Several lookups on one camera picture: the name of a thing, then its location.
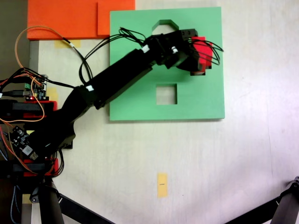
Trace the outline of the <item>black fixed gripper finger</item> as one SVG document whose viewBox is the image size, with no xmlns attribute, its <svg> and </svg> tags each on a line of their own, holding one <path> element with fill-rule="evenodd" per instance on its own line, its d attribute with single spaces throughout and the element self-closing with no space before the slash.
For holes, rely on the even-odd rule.
<svg viewBox="0 0 299 224">
<path fill-rule="evenodd" d="M 198 36 L 198 32 L 195 29 L 182 29 L 179 30 L 179 32 L 181 33 L 183 40 L 189 40 Z"/>
</svg>

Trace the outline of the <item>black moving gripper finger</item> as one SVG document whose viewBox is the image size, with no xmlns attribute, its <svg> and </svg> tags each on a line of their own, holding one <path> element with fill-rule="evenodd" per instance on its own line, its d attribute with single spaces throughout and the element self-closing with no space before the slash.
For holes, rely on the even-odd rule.
<svg viewBox="0 0 299 224">
<path fill-rule="evenodd" d="M 191 53 L 177 68 L 185 71 L 199 71 L 199 54 Z"/>
</svg>

